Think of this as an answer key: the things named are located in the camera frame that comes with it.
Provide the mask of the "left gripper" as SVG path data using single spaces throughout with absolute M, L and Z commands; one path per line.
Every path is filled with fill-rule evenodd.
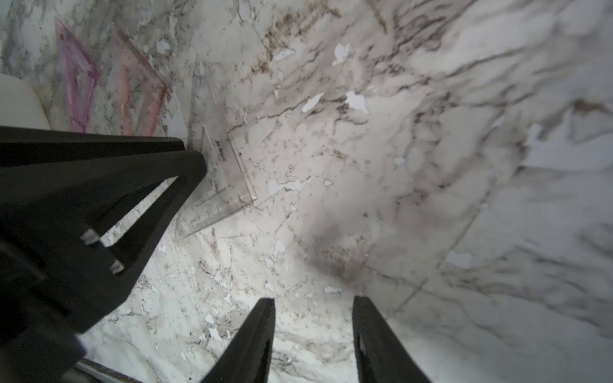
M 38 291 L 44 282 L 30 256 L 2 239 L 2 382 L 57 382 L 86 354 L 62 311 Z

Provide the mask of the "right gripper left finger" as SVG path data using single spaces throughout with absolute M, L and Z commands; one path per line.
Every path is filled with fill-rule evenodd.
M 266 383 L 276 326 L 273 298 L 261 298 L 203 383 Z

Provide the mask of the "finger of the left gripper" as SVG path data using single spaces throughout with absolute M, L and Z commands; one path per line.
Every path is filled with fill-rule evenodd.
M 35 290 L 85 333 L 126 301 L 196 186 L 204 156 L 168 137 L 1 129 L 1 235 Z

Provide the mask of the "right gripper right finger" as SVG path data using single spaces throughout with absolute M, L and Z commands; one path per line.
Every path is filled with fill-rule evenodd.
M 370 298 L 354 297 L 352 325 L 360 383 L 430 383 Z

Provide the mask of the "white plastic storage box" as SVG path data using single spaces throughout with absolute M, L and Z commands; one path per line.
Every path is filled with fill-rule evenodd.
M 36 92 L 23 80 L 1 74 L 1 126 L 50 130 Z

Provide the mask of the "pink triangle ruler small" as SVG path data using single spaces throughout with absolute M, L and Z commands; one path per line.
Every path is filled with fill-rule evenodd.
M 99 70 L 84 46 L 60 19 L 55 19 L 65 114 L 71 132 L 86 133 Z

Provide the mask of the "clear triangle ruler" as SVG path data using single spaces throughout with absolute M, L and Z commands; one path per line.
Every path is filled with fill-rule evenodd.
M 225 104 L 211 70 L 198 60 L 188 119 L 187 147 L 200 152 L 207 174 L 177 214 L 184 239 L 252 205 L 257 194 L 225 120 Z

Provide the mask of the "pink triangle ruler middle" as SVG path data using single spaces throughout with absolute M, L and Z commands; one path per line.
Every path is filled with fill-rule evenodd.
M 122 133 L 151 137 L 163 105 L 166 84 L 118 27 L 113 28 L 113 79 Z

